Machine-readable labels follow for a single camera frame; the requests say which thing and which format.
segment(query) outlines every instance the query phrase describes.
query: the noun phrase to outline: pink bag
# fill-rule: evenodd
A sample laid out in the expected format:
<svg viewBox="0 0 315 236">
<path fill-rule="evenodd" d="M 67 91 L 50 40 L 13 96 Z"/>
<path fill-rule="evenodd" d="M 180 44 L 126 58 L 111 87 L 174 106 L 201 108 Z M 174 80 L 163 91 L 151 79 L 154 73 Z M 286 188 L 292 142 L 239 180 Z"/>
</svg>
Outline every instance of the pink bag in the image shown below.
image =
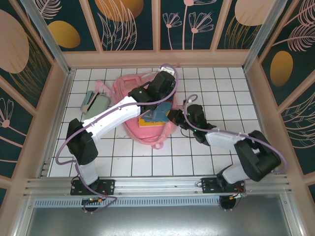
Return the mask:
<svg viewBox="0 0 315 236">
<path fill-rule="evenodd" d="M 156 73 L 149 76 L 144 75 L 147 74 L 126 75 L 117 78 L 111 92 L 102 81 L 97 81 L 95 83 L 95 90 L 102 87 L 108 95 L 111 95 L 112 101 L 116 104 L 126 97 L 134 88 L 152 81 Z M 175 98 L 173 99 L 172 108 L 177 109 Z M 159 127 L 139 127 L 138 118 L 132 118 L 124 122 L 124 128 L 127 134 L 135 141 L 151 145 L 154 149 L 160 149 L 163 147 L 163 141 L 175 131 L 176 125 L 172 122 L 168 122 L 164 126 Z"/>
</svg>

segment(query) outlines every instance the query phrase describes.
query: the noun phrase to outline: floral wallpaper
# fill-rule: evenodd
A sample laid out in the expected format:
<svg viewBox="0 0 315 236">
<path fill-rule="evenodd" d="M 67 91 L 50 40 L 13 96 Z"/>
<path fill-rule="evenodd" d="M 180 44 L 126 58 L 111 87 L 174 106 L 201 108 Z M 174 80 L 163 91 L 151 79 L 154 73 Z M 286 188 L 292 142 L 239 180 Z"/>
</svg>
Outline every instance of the floral wallpaper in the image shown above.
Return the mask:
<svg viewBox="0 0 315 236">
<path fill-rule="evenodd" d="M 160 49 L 210 49 L 221 0 L 161 0 Z"/>
<path fill-rule="evenodd" d="M 303 174 L 315 172 L 315 83 L 282 112 Z"/>
<path fill-rule="evenodd" d="M 36 108 L 51 64 L 8 0 L 0 22 L 0 77 Z"/>
<path fill-rule="evenodd" d="M 0 176 L 11 178 L 33 116 L 0 88 Z"/>
<path fill-rule="evenodd" d="M 315 70 L 315 0 L 301 0 L 262 62 L 280 105 Z"/>
</svg>

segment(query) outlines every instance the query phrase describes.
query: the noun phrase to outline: leaf drawing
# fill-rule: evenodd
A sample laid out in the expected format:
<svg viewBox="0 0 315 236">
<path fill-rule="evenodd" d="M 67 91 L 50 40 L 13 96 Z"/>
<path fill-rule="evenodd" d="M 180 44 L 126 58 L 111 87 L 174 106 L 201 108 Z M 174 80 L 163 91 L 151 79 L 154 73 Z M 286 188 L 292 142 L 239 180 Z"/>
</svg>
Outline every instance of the leaf drawing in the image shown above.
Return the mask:
<svg viewBox="0 0 315 236">
<path fill-rule="evenodd" d="M 137 42 L 137 28 L 132 12 L 121 1 L 120 8 L 113 0 L 107 3 L 100 0 L 99 3 L 102 12 L 107 16 L 103 17 L 98 13 L 103 26 L 101 43 L 104 50 L 133 50 Z"/>
<path fill-rule="evenodd" d="M 284 26 L 287 26 L 291 21 L 298 18 L 303 25 L 312 25 L 315 22 L 315 0 L 303 0 L 299 13 L 289 20 Z"/>
<path fill-rule="evenodd" d="M 51 20 L 60 11 L 62 6 L 60 0 L 34 0 L 40 15 L 47 20 Z"/>
<path fill-rule="evenodd" d="M 295 148 L 315 146 L 315 92 L 306 101 L 288 107 L 283 120 Z"/>
<path fill-rule="evenodd" d="M 287 42 L 291 51 L 306 52 L 315 43 L 315 24 L 314 25 L 299 25 L 292 30 L 288 39 L 274 43 L 272 46 Z"/>
</svg>

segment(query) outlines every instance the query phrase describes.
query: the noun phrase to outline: line drawing flower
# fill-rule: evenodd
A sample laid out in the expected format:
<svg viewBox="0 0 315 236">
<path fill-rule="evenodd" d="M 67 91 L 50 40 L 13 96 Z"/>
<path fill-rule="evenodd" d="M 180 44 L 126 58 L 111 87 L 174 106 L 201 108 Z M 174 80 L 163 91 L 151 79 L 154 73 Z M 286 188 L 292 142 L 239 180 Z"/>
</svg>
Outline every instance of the line drawing flower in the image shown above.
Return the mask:
<svg viewBox="0 0 315 236">
<path fill-rule="evenodd" d="M 11 120 L 11 117 L 12 117 L 12 114 L 13 114 L 13 108 L 14 108 L 14 102 L 11 101 L 10 99 L 8 99 L 7 103 L 5 103 L 5 100 L 4 98 L 0 98 L 0 127 L 2 128 L 10 128 L 12 129 L 13 131 L 17 132 L 18 134 L 21 134 L 23 136 L 26 136 L 26 134 L 14 129 L 13 127 L 10 126 L 10 120 Z M 7 143 L 10 143 L 12 145 L 15 145 L 17 147 L 20 147 L 22 148 L 23 145 L 21 144 L 18 144 L 14 141 L 11 141 L 9 139 L 6 139 L 2 136 L 0 136 L 0 139 L 7 142 Z"/>
<path fill-rule="evenodd" d="M 195 33 L 202 33 L 213 30 L 211 24 L 211 13 L 200 13 L 196 18 L 196 12 L 189 14 L 189 24 L 192 32 L 191 49 L 193 49 L 193 38 Z"/>
<path fill-rule="evenodd" d="M 186 15 L 187 15 L 187 8 L 189 6 L 194 6 L 194 5 L 207 5 L 207 4 L 212 4 L 215 3 L 217 0 L 184 0 L 184 4 L 186 5 L 185 7 L 185 12 L 184 12 L 184 25 L 183 25 L 183 50 L 185 50 L 185 25 L 186 25 Z"/>
<path fill-rule="evenodd" d="M 169 15 L 167 13 L 163 14 L 163 20 L 164 20 L 164 23 L 167 27 L 168 41 L 169 41 L 169 46 L 171 47 L 171 50 L 173 50 L 173 47 L 172 47 L 172 43 L 171 43 L 171 37 L 169 34 L 169 29 L 173 28 L 173 27 L 181 26 L 183 23 L 180 19 L 181 18 L 179 17 L 178 12 L 177 13 L 170 13 Z"/>
</svg>

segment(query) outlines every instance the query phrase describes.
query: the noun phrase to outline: purple cable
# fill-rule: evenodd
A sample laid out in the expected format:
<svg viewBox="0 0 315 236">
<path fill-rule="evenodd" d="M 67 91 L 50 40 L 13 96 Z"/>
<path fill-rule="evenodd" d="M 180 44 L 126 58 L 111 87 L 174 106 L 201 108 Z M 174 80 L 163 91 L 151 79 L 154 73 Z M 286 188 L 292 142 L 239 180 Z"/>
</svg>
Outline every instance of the purple cable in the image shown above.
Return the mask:
<svg viewBox="0 0 315 236">
<path fill-rule="evenodd" d="M 271 149 L 272 151 L 274 151 L 280 158 L 281 160 L 283 161 L 283 168 L 280 169 L 280 170 L 276 170 L 276 171 L 273 171 L 274 174 L 280 174 L 280 173 L 283 173 L 284 171 L 286 171 L 286 168 L 287 168 L 287 162 L 286 162 L 286 159 L 285 157 L 281 154 L 281 152 L 279 152 L 277 149 L 275 149 L 273 146 L 271 146 L 270 144 L 260 140 L 260 139 L 257 139 L 257 138 L 254 138 L 254 137 L 251 137 L 251 136 L 248 136 L 246 134 L 241 134 L 241 133 L 234 133 L 234 132 L 231 132 L 231 131 L 227 131 L 227 130 L 213 130 L 213 129 L 200 129 L 196 126 L 194 126 L 192 123 L 190 123 L 190 121 L 188 120 L 188 116 L 187 116 L 187 105 L 189 103 L 189 101 L 191 100 L 192 102 L 195 101 L 196 99 L 198 98 L 198 95 L 197 94 L 192 94 L 190 95 L 187 99 L 186 99 L 186 102 L 185 102 L 185 105 L 184 105 L 184 117 L 185 117 L 185 120 L 186 122 L 194 129 L 196 130 L 199 130 L 199 131 L 203 131 L 203 132 L 207 132 L 207 133 L 217 133 L 217 132 L 220 132 L 220 133 L 225 133 L 225 134 L 231 134 L 231 135 L 235 135 L 235 136 L 240 136 L 240 137 L 243 137 L 243 138 L 247 138 L 247 139 L 251 139 L 255 142 L 258 142 L 264 146 L 266 146 L 267 148 Z"/>
<path fill-rule="evenodd" d="M 97 212 L 99 212 L 99 211 L 102 211 L 102 210 L 108 208 L 109 205 L 113 204 L 113 203 L 117 200 L 117 197 L 115 197 L 115 196 L 106 196 L 106 195 L 97 193 L 96 191 L 92 190 L 92 189 L 86 184 L 86 182 L 84 181 L 84 179 L 82 178 L 81 173 L 80 173 L 80 170 L 79 170 L 79 168 L 78 168 L 78 166 L 77 166 L 77 161 L 76 161 L 76 160 L 72 160 L 72 161 L 60 162 L 60 161 L 59 161 L 60 153 L 61 153 L 61 151 L 64 149 L 64 147 L 70 142 L 70 140 L 73 139 L 77 134 L 81 133 L 82 131 L 86 130 L 87 128 L 91 127 L 93 124 L 95 124 L 96 122 L 98 122 L 99 120 L 103 119 L 105 116 L 107 116 L 107 115 L 109 115 L 109 114 L 111 114 L 111 113 L 113 113 L 113 112 L 115 112 L 115 111 L 117 111 L 117 110 L 119 110 L 119 109 L 121 109 L 121 108 L 123 108 L 123 107 L 132 106 L 132 105 L 137 105 L 137 106 L 155 105 L 155 104 L 164 102 L 164 101 L 166 101 L 168 98 L 170 98 L 170 97 L 176 92 L 176 90 L 177 90 L 177 86 L 178 86 L 178 72 L 177 72 L 177 70 L 175 69 L 175 67 L 173 67 L 172 65 L 167 64 L 167 63 L 161 65 L 159 68 L 162 68 L 162 67 L 170 67 L 170 68 L 172 68 L 172 69 L 174 70 L 174 72 L 175 72 L 176 83 L 175 83 L 175 86 L 174 86 L 173 90 L 170 92 L 169 95 L 167 95 L 165 98 L 163 98 L 163 99 L 161 99 L 161 100 L 159 100 L 159 101 L 155 101 L 155 102 L 133 102 L 133 103 L 129 103 L 129 104 L 123 104 L 123 105 L 121 105 L 121 106 L 119 106 L 119 107 L 116 107 L 115 109 L 110 110 L 109 112 L 103 114 L 102 116 L 100 116 L 99 118 L 97 118 L 96 120 L 94 120 L 93 122 L 91 122 L 90 124 L 88 124 L 87 126 L 81 128 L 81 129 L 79 129 L 78 131 L 76 131 L 76 132 L 74 132 L 72 135 L 70 135 L 70 137 L 67 138 L 66 141 L 61 145 L 60 149 L 58 150 L 58 152 L 57 152 L 57 154 L 56 154 L 55 161 L 56 161 L 56 163 L 57 163 L 58 165 L 65 165 L 65 164 L 72 163 L 72 162 L 75 163 L 75 169 L 76 169 L 76 171 L 77 171 L 77 173 L 78 173 L 78 176 L 79 176 L 80 180 L 82 181 L 82 183 L 84 184 L 84 186 L 85 186 L 90 192 L 92 192 L 92 193 L 94 193 L 94 194 L 96 194 L 96 195 L 98 195 L 98 196 L 101 196 L 101 197 L 103 197 L 103 198 L 106 198 L 106 197 L 107 197 L 107 198 L 113 198 L 113 199 L 114 199 L 113 201 L 111 201 L 111 202 L 110 202 L 109 204 L 107 204 L 106 206 L 104 206 L 104 207 L 102 207 L 102 208 L 98 208 L 97 210 L 93 211 L 93 212 L 95 212 L 95 213 L 97 213 Z"/>
</svg>

